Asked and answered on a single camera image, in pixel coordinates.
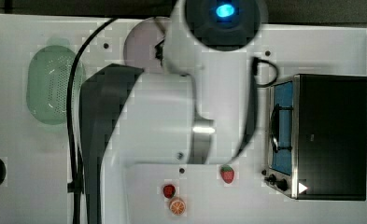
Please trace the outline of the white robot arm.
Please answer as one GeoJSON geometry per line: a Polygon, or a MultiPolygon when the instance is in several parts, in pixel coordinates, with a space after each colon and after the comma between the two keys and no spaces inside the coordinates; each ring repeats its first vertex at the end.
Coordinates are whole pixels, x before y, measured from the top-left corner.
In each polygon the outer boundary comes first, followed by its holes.
{"type": "Polygon", "coordinates": [[[258,0],[177,0],[162,70],[103,68],[80,88],[87,224],[129,224],[137,164],[235,161],[255,133],[258,0]]]}

